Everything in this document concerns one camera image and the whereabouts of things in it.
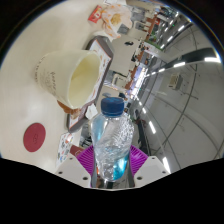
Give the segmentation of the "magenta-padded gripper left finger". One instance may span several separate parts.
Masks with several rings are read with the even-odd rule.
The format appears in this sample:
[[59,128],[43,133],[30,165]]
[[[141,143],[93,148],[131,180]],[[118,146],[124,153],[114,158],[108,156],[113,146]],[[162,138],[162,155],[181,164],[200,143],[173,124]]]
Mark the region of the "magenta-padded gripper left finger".
[[95,188],[97,169],[93,147],[89,146],[78,155],[68,153],[68,157],[58,166],[55,174],[81,187]]

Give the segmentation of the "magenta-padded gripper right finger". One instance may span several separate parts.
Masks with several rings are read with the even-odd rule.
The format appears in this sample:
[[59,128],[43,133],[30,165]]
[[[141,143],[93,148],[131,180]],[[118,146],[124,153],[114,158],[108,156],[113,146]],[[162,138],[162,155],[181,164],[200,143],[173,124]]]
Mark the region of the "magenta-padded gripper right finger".
[[131,146],[129,156],[129,186],[140,188],[157,181],[169,172],[156,156],[147,156],[143,151]]

